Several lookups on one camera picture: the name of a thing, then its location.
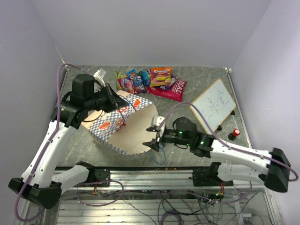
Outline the purple chocolate pack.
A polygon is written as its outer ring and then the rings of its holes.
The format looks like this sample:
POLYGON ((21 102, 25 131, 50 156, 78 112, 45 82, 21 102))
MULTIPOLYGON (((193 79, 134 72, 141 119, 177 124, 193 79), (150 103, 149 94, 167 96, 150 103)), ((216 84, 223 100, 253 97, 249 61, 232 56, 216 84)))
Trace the purple chocolate pack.
POLYGON ((126 80, 123 80, 121 82, 118 82, 121 89, 127 93, 130 94, 139 94, 139 93, 146 93, 146 88, 144 84, 140 86, 134 86, 133 82, 127 78, 126 80))

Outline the checkered paper bag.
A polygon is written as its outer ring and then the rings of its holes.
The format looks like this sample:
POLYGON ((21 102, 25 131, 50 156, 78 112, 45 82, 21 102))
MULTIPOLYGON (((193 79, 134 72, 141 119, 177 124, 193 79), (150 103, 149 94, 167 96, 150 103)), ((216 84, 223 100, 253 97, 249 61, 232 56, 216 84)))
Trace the checkered paper bag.
POLYGON ((94 111, 82 126, 93 139, 122 155, 137 155, 150 151, 142 145, 155 138, 156 133, 146 131, 151 126, 153 116, 158 115, 154 103, 142 96, 119 90, 117 94, 129 103, 129 106, 106 113, 94 111))

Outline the blue candy packet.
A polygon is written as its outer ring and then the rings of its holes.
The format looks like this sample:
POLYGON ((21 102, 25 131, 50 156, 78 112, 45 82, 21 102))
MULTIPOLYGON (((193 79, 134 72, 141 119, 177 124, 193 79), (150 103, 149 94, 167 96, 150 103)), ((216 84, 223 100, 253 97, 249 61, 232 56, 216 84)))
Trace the blue candy packet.
POLYGON ((142 78, 136 73, 135 69, 127 72, 127 77, 133 82, 134 86, 140 86, 143 84, 142 78))

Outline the blue snack packet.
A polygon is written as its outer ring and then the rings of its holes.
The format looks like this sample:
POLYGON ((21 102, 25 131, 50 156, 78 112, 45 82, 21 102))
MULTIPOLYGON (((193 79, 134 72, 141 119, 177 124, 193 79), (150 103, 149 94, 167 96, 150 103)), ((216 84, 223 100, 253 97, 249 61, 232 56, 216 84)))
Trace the blue snack packet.
POLYGON ((150 86, 150 82, 151 82, 151 69, 147 68, 147 69, 143 69, 139 72, 139 76, 142 79, 143 84, 146 87, 150 86))

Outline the orange snack packet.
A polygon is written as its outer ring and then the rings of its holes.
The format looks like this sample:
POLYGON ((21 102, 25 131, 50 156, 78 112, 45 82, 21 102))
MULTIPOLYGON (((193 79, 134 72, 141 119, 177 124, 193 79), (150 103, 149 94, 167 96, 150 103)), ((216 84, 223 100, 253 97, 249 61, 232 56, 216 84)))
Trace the orange snack packet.
POLYGON ((167 86, 171 83, 172 67, 154 67, 150 70, 150 87, 167 86))

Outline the pink crisps bag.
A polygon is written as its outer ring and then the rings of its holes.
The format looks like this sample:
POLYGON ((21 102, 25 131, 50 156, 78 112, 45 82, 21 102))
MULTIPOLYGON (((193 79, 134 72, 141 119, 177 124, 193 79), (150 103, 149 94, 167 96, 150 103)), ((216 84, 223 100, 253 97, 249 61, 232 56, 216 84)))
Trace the pink crisps bag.
POLYGON ((169 90, 163 90, 159 87, 149 87, 148 92, 154 96, 181 102, 186 84, 187 81, 177 80, 169 90))

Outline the purple snack pack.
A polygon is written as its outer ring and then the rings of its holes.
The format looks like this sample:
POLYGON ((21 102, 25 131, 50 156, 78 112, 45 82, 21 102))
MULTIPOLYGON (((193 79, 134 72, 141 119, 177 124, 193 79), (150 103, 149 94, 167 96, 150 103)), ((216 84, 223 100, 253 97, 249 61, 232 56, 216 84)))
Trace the purple snack pack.
POLYGON ((171 82, 168 85, 159 86, 159 88, 165 91, 170 90, 178 78, 179 77, 177 75, 171 75, 171 82))

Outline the green snack packet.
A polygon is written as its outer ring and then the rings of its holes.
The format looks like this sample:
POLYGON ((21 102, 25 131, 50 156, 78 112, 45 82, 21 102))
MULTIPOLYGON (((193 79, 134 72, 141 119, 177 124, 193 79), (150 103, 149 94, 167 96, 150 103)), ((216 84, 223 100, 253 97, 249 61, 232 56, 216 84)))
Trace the green snack packet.
POLYGON ((120 72, 120 71, 116 71, 116 78, 117 78, 118 82, 121 82, 123 80, 126 80, 128 77, 127 77, 126 73, 123 73, 123 72, 120 72))

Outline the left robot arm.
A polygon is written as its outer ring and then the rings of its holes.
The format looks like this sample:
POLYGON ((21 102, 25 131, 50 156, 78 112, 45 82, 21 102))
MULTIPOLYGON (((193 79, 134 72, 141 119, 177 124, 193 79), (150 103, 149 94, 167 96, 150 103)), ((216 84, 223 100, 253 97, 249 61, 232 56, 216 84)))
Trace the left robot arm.
POLYGON ((94 76, 79 74, 72 81, 71 91, 58 100, 47 134, 30 166, 21 177, 9 182, 9 188, 18 197, 51 209, 69 188, 80 183, 91 186, 95 182, 95 167, 85 162, 78 162, 57 176, 54 171, 65 145, 90 111, 111 113, 128 106, 128 102, 120 98, 108 83, 101 90, 94 91, 96 83, 94 76))

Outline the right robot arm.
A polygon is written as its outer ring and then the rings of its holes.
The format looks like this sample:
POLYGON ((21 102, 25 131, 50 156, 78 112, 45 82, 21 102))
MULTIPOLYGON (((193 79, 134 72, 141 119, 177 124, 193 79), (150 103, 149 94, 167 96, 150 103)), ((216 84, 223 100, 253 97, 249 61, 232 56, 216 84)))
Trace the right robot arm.
POLYGON ((176 119, 172 129, 166 128, 163 120, 161 116, 153 117, 151 126, 146 130, 156 135, 143 145, 155 151, 166 144, 182 145, 200 158, 213 159, 204 176, 211 185, 235 180, 249 181, 263 184, 275 192, 288 191, 291 164, 281 149, 255 150, 225 142, 199 132, 196 124, 186 117, 176 119))

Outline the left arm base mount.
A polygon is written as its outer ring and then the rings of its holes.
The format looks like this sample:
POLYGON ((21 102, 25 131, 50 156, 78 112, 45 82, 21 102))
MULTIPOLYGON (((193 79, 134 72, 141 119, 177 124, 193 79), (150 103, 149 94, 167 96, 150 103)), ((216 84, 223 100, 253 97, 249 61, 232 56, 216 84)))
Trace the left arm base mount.
POLYGON ((83 187, 84 183, 95 183, 100 181, 108 181, 111 178, 110 171, 105 168, 96 167, 93 172, 90 172, 85 181, 75 184, 73 187, 83 187))

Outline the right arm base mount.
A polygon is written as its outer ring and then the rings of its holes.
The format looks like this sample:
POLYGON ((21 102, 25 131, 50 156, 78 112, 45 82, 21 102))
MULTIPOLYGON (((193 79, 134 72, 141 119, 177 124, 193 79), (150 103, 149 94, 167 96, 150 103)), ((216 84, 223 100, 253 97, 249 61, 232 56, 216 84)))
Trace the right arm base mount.
POLYGON ((193 181, 194 187, 221 186, 222 184, 226 187, 233 186, 232 180, 224 181, 218 177, 218 169, 221 165, 220 162, 213 162, 210 166, 201 166, 193 170, 189 179, 193 181))

